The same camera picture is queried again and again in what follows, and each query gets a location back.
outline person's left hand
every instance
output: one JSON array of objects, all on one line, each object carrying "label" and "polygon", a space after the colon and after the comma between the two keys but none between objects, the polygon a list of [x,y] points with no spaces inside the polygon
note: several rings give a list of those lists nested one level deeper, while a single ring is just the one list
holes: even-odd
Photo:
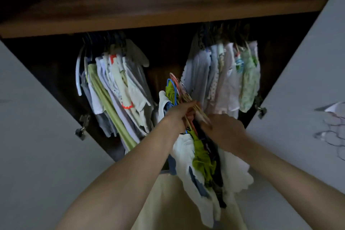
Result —
[{"label": "person's left hand", "polygon": [[184,133],[186,131],[185,116],[194,111],[193,106],[195,106],[195,104],[196,101],[192,101],[173,106],[169,109],[164,118],[168,119],[173,127],[179,131],[179,133]]}]

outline white hanger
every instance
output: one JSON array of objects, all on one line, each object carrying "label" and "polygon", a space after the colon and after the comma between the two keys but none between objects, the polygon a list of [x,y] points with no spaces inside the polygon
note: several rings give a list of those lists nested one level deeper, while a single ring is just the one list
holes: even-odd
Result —
[{"label": "white hanger", "polygon": [[75,64],[75,84],[77,85],[77,91],[78,96],[81,96],[81,87],[80,87],[80,76],[79,76],[79,69],[80,69],[80,60],[81,60],[81,54],[84,50],[85,44],[81,47],[79,55],[77,57],[77,63]]}]

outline left arm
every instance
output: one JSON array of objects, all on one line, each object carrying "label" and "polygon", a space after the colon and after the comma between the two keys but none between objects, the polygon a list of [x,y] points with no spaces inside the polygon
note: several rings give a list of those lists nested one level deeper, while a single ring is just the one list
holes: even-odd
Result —
[{"label": "left arm", "polygon": [[56,230],[131,229],[195,102],[166,116],[122,160],[103,172],[72,203]]}]

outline forearm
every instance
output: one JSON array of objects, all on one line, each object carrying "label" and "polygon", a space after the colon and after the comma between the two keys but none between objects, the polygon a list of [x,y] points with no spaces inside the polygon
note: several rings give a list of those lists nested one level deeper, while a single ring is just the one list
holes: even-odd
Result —
[{"label": "forearm", "polygon": [[345,226],[345,195],[251,139],[246,145],[239,157],[264,176],[314,230]]},{"label": "forearm", "polygon": [[169,119],[162,119],[144,140],[78,197],[58,230],[130,229],[178,135]]}]

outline beige fabric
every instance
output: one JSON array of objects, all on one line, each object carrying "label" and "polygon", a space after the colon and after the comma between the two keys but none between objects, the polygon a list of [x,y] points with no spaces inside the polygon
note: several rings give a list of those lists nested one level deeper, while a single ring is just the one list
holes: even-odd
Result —
[{"label": "beige fabric", "polygon": [[[235,199],[222,209],[223,229],[246,230]],[[183,190],[177,176],[163,174],[147,198],[132,230],[203,230],[209,229],[201,223],[196,205]]]}]

